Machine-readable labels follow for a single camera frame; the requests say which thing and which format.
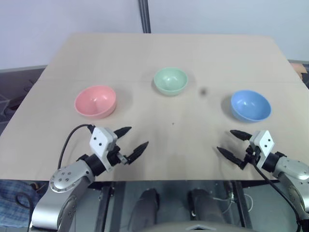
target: table surface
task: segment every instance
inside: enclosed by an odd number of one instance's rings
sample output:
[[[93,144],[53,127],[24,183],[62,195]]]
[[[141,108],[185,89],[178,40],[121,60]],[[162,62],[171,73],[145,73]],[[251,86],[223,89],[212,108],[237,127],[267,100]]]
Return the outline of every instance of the table surface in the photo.
[[[179,96],[154,88],[154,74],[164,67],[187,73],[189,83]],[[75,97],[92,85],[109,85],[117,94],[117,108],[105,119],[90,120],[74,110]],[[263,94],[271,116],[258,123],[234,119],[229,98],[240,89]],[[267,129],[276,143],[273,151],[309,163],[309,91],[264,36],[72,35],[1,135],[0,178],[48,180],[67,135],[82,123],[113,130],[132,126],[117,142],[125,155],[149,141],[133,164],[119,164],[97,181],[261,179],[251,166],[242,171],[217,152],[222,146],[244,157],[248,144],[231,129]],[[90,154],[89,139],[86,129],[78,130],[62,164]]]

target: green bowl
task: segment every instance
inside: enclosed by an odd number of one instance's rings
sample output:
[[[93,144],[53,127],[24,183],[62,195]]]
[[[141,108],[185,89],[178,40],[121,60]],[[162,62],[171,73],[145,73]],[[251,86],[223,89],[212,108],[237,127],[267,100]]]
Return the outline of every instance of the green bowl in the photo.
[[[177,68],[164,68],[154,76],[155,86],[161,93],[167,96],[178,95],[187,83],[187,75]]]

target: pink bowl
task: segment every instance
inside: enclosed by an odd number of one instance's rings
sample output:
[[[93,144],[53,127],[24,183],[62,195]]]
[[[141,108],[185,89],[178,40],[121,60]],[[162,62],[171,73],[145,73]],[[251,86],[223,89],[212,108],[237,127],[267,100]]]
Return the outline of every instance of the pink bowl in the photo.
[[[116,108],[116,93],[108,86],[92,86],[77,96],[74,106],[78,113],[88,118],[104,118]]]

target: small dark spot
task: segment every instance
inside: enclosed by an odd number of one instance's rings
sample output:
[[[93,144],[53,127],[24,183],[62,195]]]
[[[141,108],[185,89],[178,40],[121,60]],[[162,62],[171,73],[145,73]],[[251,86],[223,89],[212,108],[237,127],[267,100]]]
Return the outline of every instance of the small dark spot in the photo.
[[[199,93],[200,93],[201,96],[205,96],[206,95],[206,88],[201,88]]]

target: blue bowl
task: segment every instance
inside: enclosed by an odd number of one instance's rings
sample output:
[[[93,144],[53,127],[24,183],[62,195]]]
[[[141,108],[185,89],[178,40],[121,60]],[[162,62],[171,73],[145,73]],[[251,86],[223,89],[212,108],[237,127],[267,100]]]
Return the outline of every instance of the blue bowl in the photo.
[[[235,118],[244,122],[259,122],[271,114],[271,106],[261,94],[241,90],[231,98],[231,111]]]

